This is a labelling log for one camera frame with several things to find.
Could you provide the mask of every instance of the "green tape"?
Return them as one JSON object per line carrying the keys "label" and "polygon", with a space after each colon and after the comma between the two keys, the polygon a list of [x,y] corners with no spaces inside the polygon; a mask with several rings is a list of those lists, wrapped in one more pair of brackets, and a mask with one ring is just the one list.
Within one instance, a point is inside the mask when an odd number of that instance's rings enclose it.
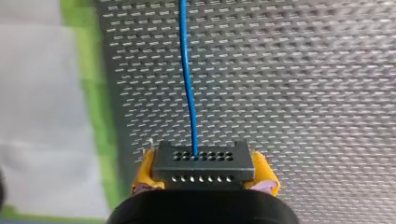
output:
{"label": "green tape", "polygon": [[[128,197],[128,195],[121,195],[128,190],[121,188],[123,185],[119,179],[117,136],[109,109],[110,103],[104,76],[105,68],[102,64],[101,34],[97,24],[96,10],[90,0],[61,0],[61,11],[64,16],[64,24],[72,28],[75,33],[81,86],[85,93],[94,129],[102,186],[105,190],[108,207],[114,209]],[[102,219],[91,218],[24,215],[9,205],[4,207],[0,218],[63,223],[95,224],[104,222]]]}

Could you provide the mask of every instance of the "yellow bracket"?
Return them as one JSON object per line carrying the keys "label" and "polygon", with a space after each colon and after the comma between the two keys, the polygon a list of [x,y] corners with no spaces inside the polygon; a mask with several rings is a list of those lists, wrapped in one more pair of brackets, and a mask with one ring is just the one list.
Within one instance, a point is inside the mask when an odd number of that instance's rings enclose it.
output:
{"label": "yellow bracket", "polygon": [[[137,174],[137,178],[133,183],[133,189],[134,187],[136,187],[137,184],[147,184],[154,188],[165,189],[165,184],[163,182],[155,181],[151,178],[151,164],[153,163],[154,156],[154,149],[146,150],[143,162],[140,165],[139,172]],[[275,188],[272,188],[272,194],[276,196],[280,189],[280,182],[277,179],[274,171],[271,169],[271,166],[265,159],[264,155],[262,155],[258,151],[255,151],[251,154],[251,157],[255,166],[255,176],[253,181],[247,182],[245,184],[245,189],[250,189],[251,187],[259,184],[262,181],[272,180],[277,183],[277,186]]]}

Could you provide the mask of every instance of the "black connector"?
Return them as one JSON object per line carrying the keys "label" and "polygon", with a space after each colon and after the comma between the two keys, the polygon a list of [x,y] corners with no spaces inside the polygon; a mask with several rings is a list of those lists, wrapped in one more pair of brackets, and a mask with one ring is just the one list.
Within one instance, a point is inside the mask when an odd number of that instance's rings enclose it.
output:
{"label": "black connector", "polygon": [[190,147],[174,147],[161,142],[152,167],[155,180],[166,189],[241,189],[254,178],[254,165],[247,142],[234,147],[199,147],[199,156]]}

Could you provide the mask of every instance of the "embossed metal surface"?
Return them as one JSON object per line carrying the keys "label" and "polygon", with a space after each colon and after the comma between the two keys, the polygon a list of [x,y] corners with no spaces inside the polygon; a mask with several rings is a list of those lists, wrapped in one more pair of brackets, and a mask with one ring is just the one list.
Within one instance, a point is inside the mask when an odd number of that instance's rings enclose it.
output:
{"label": "embossed metal surface", "polygon": [[[148,139],[189,145],[177,2],[97,0],[131,181]],[[396,223],[396,2],[191,1],[200,144],[246,138],[302,223]]]}

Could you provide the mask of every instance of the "wire insulation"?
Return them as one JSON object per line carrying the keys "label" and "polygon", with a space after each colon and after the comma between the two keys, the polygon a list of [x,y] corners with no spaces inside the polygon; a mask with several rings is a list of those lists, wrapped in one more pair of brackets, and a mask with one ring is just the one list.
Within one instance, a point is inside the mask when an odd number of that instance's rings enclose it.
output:
{"label": "wire insulation", "polygon": [[191,142],[192,154],[198,156],[198,129],[194,105],[194,93],[192,91],[190,67],[189,67],[189,35],[187,28],[187,0],[178,2],[178,19],[180,31],[180,53],[181,64],[183,67],[184,88],[187,94],[187,103],[189,105],[190,123],[191,123]]}

